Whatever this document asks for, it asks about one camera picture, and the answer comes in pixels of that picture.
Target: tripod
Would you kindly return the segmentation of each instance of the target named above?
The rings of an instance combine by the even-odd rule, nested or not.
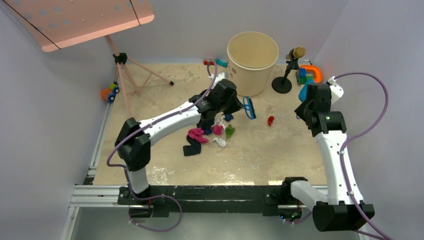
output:
[[[152,75],[155,75],[156,77],[162,79],[163,81],[167,82],[171,86],[174,85],[174,82],[169,80],[168,78],[160,75],[159,73],[153,71],[152,69],[148,68],[147,66],[139,63],[138,61],[134,60],[133,58],[128,57],[125,52],[119,52],[118,47],[115,45],[111,36],[106,35],[104,37],[106,38],[107,43],[109,43],[110,47],[112,48],[113,57],[115,58],[115,64],[114,64],[115,71],[114,71],[113,83],[117,85],[117,83],[118,83],[117,78],[118,78],[118,74],[119,74],[120,86],[122,87],[122,93],[123,93],[123,97],[125,99],[126,110],[128,111],[128,115],[131,118],[133,115],[131,114],[130,104],[128,103],[127,95],[139,94],[142,91],[142,89],[144,88],[144,86],[147,84],[147,82],[149,81],[149,79]],[[146,70],[147,72],[150,73],[148,75],[148,77],[146,78],[146,80],[144,81],[143,85],[138,86],[136,84],[136,82],[134,81],[133,75],[131,74],[128,67],[125,65],[127,60],[133,62],[135,65],[139,66],[140,68],[142,68],[142,69],[144,69],[144,70]],[[125,89],[124,74],[123,74],[122,69],[125,72],[128,81],[131,83],[132,87],[134,88],[134,91],[132,91],[132,92],[127,92],[126,89]]]

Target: beige bin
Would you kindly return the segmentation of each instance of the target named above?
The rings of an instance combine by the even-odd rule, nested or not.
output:
[[[263,33],[246,31],[231,38],[226,52],[229,80],[237,86],[237,94],[261,93],[278,59],[277,43]]]

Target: green toy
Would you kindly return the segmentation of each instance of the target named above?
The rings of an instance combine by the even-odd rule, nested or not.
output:
[[[226,128],[225,128],[225,136],[226,139],[230,139],[231,136],[233,135],[233,133],[236,131],[236,129],[231,126],[231,124],[229,124]]]

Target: cable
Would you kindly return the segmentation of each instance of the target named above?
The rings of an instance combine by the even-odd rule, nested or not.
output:
[[[382,236],[378,236],[378,235],[374,235],[368,232],[364,232],[364,231],[360,231],[360,230],[356,230],[355,232],[357,232],[358,234],[362,234],[371,238],[375,238],[375,239],[380,239],[380,240],[386,240],[386,238],[382,237]]]
[[[310,211],[308,214],[306,214],[306,216],[304,218],[301,218],[299,221],[292,221],[292,224],[294,224],[294,225],[301,224],[303,221],[308,219],[311,215],[312,215],[312,211]]]
[[[157,124],[157,123],[159,123],[159,122],[161,122],[161,121],[163,121],[165,119],[168,119],[168,118],[170,118],[172,116],[175,116],[177,114],[181,114],[181,113],[183,113],[183,112],[191,109],[192,107],[196,106],[200,101],[202,101],[206,97],[206,95],[211,91],[212,87],[214,86],[214,83],[215,83],[215,80],[217,78],[217,75],[218,75],[218,68],[216,67],[217,66],[217,63],[215,62],[215,60],[211,60],[211,61],[209,61],[207,63],[207,66],[206,66],[207,67],[207,71],[209,72],[209,66],[211,64],[214,64],[214,70],[215,70],[215,74],[213,76],[212,82],[210,83],[209,87],[206,89],[206,91],[204,91],[204,93],[202,94],[202,96],[197,101],[195,101],[192,105],[190,105],[190,106],[182,109],[181,111],[172,112],[170,114],[167,114],[165,116],[162,116],[162,117],[160,117],[160,118],[152,121],[151,123],[149,123],[149,124],[147,124],[145,126],[140,127],[140,129],[137,129],[136,131],[134,131],[133,133],[131,133],[130,135],[128,135],[127,137],[125,137],[120,143],[118,143],[115,146],[115,148],[112,150],[112,152],[109,154],[109,156],[107,157],[106,165],[108,165],[109,167],[120,167],[120,168],[124,169],[124,173],[125,173],[125,177],[126,177],[126,182],[127,182],[127,185],[128,185],[128,189],[129,189],[132,197],[135,200],[146,201],[146,200],[152,200],[152,199],[158,199],[158,198],[167,198],[167,199],[171,199],[172,201],[174,201],[177,204],[178,208],[179,208],[179,217],[178,217],[178,220],[176,221],[176,223],[174,225],[172,225],[172,226],[170,226],[168,228],[164,228],[164,229],[157,229],[157,228],[152,228],[152,227],[141,225],[138,222],[135,222],[131,218],[131,211],[128,211],[129,222],[131,224],[136,225],[137,227],[140,227],[140,228],[143,228],[143,229],[146,229],[146,230],[149,230],[149,231],[153,231],[153,232],[166,232],[166,231],[172,230],[172,229],[174,229],[181,222],[181,218],[183,217],[183,209],[181,208],[181,204],[178,202],[178,200],[176,200],[172,196],[168,196],[168,195],[156,195],[156,196],[151,196],[151,197],[146,197],[146,198],[140,198],[140,197],[138,197],[136,195],[136,193],[133,191],[133,188],[131,187],[130,178],[129,178],[128,172],[127,172],[127,167],[125,165],[123,165],[123,164],[111,163],[112,156],[117,152],[117,150],[124,143],[126,143],[129,139],[131,139],[132,137],[134,137],[135,135],[137,135],[141,131],[143,131],[143,130],[149,128],[150,126],[153,126],[153,125],[155,125],[155,124]]]
[[[341,145],[341,148],[340,148],[340,163],[341,163],[341,169],[342,169],[342,171],[343,171],[343,176],[344,176],[344,179],[345,179],[345,181],[346,181],[346,186],[347,186],[347,190],[348,190],[348,192],[349,193],[351,193],[352,192],[352,186],[351,186],[351,181],[349,180],[349,177],[348,177],[348,171],[346,170],[346,165],[345,165],[345,158],[344,158],[344,149],[347,147],[347,145],[350,143],[350,142],[352,142],[353,140],[355,140],[355,139],[357,139],[357,138],[359,138],[359,137],[362,137],[362,136],[364,136],[365,134],[367,134],[367,133],[369,133],[380,121],[381,121],[381,119],[383,118],[383,116],[385,115],[385,113],[386,113],[386,110],[387,110],[387,107],[388,107],[388,105],[389,105],[389,93],[388,93],[388,91],[387,91],[387,88],[386,88],[386,86],[384,85],[384,83],[380,80],[380,79],[378,79],[376,76],[374,76],[374,75],[372,75],[372,74],[369,74],[369,73],[365,73],[365,72],[349,72],[349,73],[345,73],[345,74],[342,74],[342,75],[339,75],[339,76],[336,76],[334,79],[335,80],[337,80],[337,79],[339,79],[339,78],[342,78],[342,77],[345,77],[345,76],[349,76],[349,75],[365,75],[365,76],[369,76],[369,77],[371,77],[371,78],[373,78],[373,79],[375,79],[380,85],[381,85],[381,87],[383,88],[383,91],[384,91],[384,98],[385,98],[385,100],[384,100],[384,107],[383,107],[383,110],[381,111],[381,113],[380,113],[380,116],[378,116],[378,118],[377,118],[377,120],[375,120],[375,122],[370,126],[370,127],[368,127],[365,131],[363,131],[362,133],[360,133],[360,134],[358,134],[358,135],[355,135],[355,136],[353,136],[353,137],[349,137],[348,139],[346,139],[346,141]],[[370,233],[367,233],[366,235],[367,236],[370,236],[370,237],[376,237],[377,239],[384,239],[384,240],[394,240],[393,238],[391,238],[390,236],[388,236],[387,234],[385,234],[381,229],[379,229],[368,217],[367,217],[367,215],[365,214],[365,212],[362,210],[362,208],[361,208],[361,206],[359,206],[359,204],[358,204],[358,202],[357,202],[357,200],[356,200],[356,198],[355,198],[355,196],[353,195],[353,194],[350,194],[349,195],[350,196],[350,198],[352,199],[352,201],[353,201],[353,204],[355,205],[355,207],[356,207],[356,209],[359,211],[359,213],[360,213],[360,215],[363,217],[363,219],[365,219],[365,221],[377,232],[377,233],[379,233],[381,236],[382,236],[382,238],[380,238],[380,237],[378,237],[378,236],[375,236],[375,235],[372,235],[372,234],[370,234]],[[360,234],[364,234],[365,232],[363,232],[363,231],[356,231],[357,233],[360,233]]]

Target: white cloth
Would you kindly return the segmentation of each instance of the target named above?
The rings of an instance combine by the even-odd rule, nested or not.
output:
[[[225,119],[225,115],[222,115],[221,118],[215,118],[214,126],[220,125],[225,130],[227,128],[227,125],[225,125],[224,119]]]
[[[222,138],[214,137],[212,141],[216,141],[221,147],[225,147],[227,145],[227,142]]]

